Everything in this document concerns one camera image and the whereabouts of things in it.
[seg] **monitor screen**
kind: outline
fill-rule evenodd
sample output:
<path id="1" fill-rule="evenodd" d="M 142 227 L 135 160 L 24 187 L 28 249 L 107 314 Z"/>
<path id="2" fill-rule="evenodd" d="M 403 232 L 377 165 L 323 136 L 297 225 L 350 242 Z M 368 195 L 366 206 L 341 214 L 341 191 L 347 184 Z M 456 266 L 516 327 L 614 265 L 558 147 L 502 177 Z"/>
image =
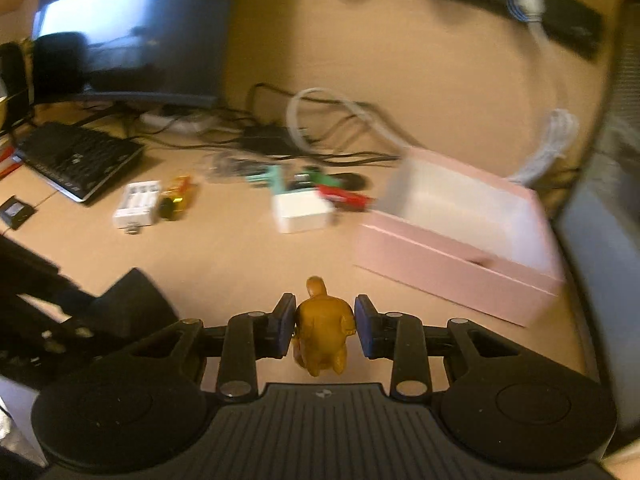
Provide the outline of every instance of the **monitor screen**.
<path id="1" fill-rule="evenodd" d="M 36 102 L 209 107 L 222 92 L 232 0 L 40 0 Z"/>

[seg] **yellow object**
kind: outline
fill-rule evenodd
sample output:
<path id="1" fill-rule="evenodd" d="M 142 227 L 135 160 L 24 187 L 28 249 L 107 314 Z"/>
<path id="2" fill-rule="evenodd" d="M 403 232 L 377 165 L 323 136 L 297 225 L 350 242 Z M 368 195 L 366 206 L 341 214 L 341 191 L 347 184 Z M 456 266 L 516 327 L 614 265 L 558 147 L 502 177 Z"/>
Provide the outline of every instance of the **yellow object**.
<path id="1" fill-rule="evenodd" d="M 341 374 L 347 364 L 346 339 L 356 333 L 351 307 L 329 296 L 318 276 L 306 280 L 306 290 L 310 297 L 296 311 L 294 358 L 313 377 L 330 368 Z"/>
<path id="2" fill-rule="evenodd" d="M 175 220 L 188 208 L 194 186 L 190 176 L 179 176 L 160 197 L 159 214 L 165 220 Z"/>

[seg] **white plug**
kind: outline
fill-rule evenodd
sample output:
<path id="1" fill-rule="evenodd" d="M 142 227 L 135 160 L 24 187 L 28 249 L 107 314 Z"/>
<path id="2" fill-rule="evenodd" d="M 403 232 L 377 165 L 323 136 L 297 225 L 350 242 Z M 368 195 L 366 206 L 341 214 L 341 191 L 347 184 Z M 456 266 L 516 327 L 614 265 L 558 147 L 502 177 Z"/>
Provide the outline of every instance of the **white plug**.
<path id="1" fill-rule="evenodd" d="M 545 0 L 513 0 L 517 10 L 519 10 L 528 22 L 539 22 L 546 11 Z"/>

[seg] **white battery charger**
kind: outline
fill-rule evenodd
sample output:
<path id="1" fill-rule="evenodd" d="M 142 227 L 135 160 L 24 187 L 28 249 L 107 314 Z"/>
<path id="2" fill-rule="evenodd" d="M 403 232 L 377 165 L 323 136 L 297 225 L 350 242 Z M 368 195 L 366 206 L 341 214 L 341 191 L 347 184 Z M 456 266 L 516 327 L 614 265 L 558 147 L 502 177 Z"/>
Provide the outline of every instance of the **white battery charger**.
<path id="1" fill-rule="evenodd" d="M 153 225 L 158 216 L 161 193 L 162 184 L 159 180 L 128 184 L 120 205 L 113 214 L 113 224 L 118 229 Z"/>

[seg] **power strip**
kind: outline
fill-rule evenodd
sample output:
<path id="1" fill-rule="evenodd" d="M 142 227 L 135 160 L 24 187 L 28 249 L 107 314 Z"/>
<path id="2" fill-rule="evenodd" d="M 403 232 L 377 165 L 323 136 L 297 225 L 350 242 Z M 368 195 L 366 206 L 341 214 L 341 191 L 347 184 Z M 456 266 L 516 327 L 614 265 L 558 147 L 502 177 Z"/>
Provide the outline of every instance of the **power strip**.
<path id="1" fill-rule="evenodd" d="M 140 122 L 154 130 L 166 128 L 168 132 L 196 136 L 212 130 L 220 120 L 204 112 L 194 112 L 188 116 L 164 116 L 146 112 L 140 116 Z"/>

